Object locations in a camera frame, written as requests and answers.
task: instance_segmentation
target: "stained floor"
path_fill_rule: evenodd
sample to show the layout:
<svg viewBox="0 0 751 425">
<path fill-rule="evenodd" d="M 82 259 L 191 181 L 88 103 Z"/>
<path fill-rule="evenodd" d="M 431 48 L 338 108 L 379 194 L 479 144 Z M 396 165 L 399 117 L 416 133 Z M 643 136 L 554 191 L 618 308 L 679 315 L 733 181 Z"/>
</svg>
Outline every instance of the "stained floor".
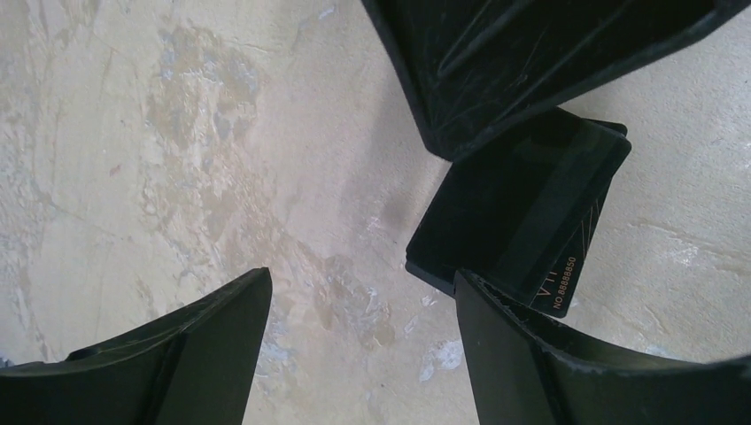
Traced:
<svg viewBox="0 0 751 425">
<path fill-rule="evenodd" d="M 751 351 L 751 12 L 566 105 L 630 129 L 566 322 Z M 476 423 L 453 302 L 404 269 L 447 164 L 356 0 L 0 2 L 0 351 L 58 361 L 245 270 L 246 423 Z"/>
</svg>

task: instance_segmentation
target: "white paint residue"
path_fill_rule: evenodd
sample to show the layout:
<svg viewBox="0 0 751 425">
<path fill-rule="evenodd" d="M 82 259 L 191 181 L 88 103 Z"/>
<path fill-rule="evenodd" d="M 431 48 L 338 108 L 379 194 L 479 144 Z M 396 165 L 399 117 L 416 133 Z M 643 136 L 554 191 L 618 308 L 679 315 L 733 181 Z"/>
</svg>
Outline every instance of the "white paint residue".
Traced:
<svg viewBox="0 0 751 425">
<path fill-rule="evenodd" d="M 336 6 L 331 6 L 331 7 L 329 7 L 328 9 L 326 9 L 325 11 L 323 11 L 323 12 L 319 13 L 319 14 L 318 14 L 318 20 L 321 20 L 321 19 L 323 19 L 323 18 L 326 18 L 326 17 L 327 17 L 327 16 L 329 16 L 329 15 L 330 15 L 331 13 L 334 13 L 334 11 L 335 11 L 336 9 L 337 9 L 337 7 L 336 7 Z"/>
<path fill-rule="evenodd" d="M 421 302 L 422 302 L 423 307 L 429 307 L 437 303 L 437 301 L 433 299 L 433 297 L 431 297 L 430 295 L 426 295 L 425 297 L 422 297 Z"/>
<path fill-rule="evenodd" d="M 417 316 L 413 317 L 406 325 L 404 325 L 404 338 L 409 337 L 410 332 L 417 326 Z"/>
<path fill-rule="evenodd" d="M 645 353 L 652 354 L 653 356 L 664 357 L 665 359 L 681 360 L 677 355 L 665 350 L 658 345 L 649 345 L 645 350 Z"/>
<path fill-rule="evenodd" d="M 690 246 L 686 249 L 669 252 L 668 256 L 684 266 L 690 266 L 693 259 L 699 253 L 699 248 L 696 246 Z"/>
<path fill-rule="evenodd" d="M 436 371 L 453 370 L 461 364 L 464 356 L 464 345 L 461 340 L 441 341 L 430 346 L 428 352 L 422 356 L 422 368 L 420 369 L 420 382 L 428 381 Z"/>
</svg>

